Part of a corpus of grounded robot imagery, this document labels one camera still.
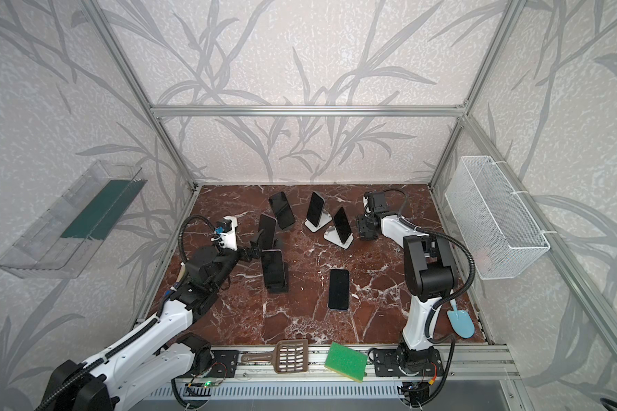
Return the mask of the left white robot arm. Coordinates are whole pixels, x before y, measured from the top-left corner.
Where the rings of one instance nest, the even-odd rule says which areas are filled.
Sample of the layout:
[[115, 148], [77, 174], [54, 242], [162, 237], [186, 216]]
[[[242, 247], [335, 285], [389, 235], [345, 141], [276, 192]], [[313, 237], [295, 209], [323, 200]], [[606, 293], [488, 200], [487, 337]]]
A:
[[40, 410], [129, 410], [166, 382], [210, 374], [219, 366], [212, 345], [188, 329], [216, 303], [239, 262], [259, 259], [259, 229], [250, 244], [238, 245], [238, 221], [226, 216], [215, 224], [211, 243], [188, 256], [184, 231], [178, 234], [178, 279], [148, 319], [85, 361], [65, 361], [47, 384]]

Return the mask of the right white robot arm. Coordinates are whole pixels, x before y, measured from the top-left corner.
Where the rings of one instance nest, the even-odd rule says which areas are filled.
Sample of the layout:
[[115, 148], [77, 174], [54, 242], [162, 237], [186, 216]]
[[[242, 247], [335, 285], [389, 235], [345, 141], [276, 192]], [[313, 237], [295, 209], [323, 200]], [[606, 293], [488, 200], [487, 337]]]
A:
[[[404, 282], [411, 295], [410, 314], [399, 346], [396, 367], [406, 376], [421, 373], [427, 366], [439, 371], [437, 349], [449, 342], [454, 350], [457, 337], [454, 332], [435, 336], [435, 325], [441, 307], [468, 291], [476, 276], [476, 266], [466, 245], [452, 236], [434, 229], [413, 224], [401, 210], [391, 210], [387, 203], [388, 190], [367, 192], [363, 195], [364, 212], [356, 217], [359, 237], [373, 241], [385, 236], [401, 246], [404, 255]], [[453, 248], [466, 256], [470, 277], [456, 289], [453, 270]]]

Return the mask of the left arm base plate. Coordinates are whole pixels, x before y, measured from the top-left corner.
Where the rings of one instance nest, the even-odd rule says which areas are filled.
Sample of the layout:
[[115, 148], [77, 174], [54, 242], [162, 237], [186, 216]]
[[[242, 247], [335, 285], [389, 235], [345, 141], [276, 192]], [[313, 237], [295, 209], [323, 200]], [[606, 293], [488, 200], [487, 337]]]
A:
[[236, 349], [222, 349], [211, 352], [212, 361], [204, 378], [229, 379], [235, 378], [240, 352]]

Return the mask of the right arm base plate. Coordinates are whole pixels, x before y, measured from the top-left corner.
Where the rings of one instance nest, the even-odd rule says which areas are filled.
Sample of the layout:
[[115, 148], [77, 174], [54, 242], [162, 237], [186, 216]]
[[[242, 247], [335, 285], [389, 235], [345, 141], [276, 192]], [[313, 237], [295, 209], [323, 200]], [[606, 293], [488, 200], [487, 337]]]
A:
[[372, 348], [368, 359], [375, 368], [377, 377], [441, 377], [444, 363], [440, 352], [434, 347], [425, 350]]

